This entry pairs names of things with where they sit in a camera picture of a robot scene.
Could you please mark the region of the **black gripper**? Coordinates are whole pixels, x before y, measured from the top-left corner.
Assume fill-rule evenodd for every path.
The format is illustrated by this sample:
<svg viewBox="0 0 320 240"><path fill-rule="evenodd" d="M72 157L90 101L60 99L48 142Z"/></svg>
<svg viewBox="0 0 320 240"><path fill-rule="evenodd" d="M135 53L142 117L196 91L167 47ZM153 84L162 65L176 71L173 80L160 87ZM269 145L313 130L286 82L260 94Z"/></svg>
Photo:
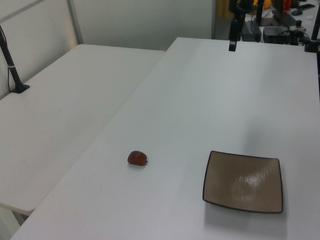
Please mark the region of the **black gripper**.
<svg viewBox="0 0 320 240"><path fill-rule="evenodd" d="M229 47L228 51L235 52L237 47L237 40L238 40L238 20L233 18L230 24L229 30Z"/></svg>

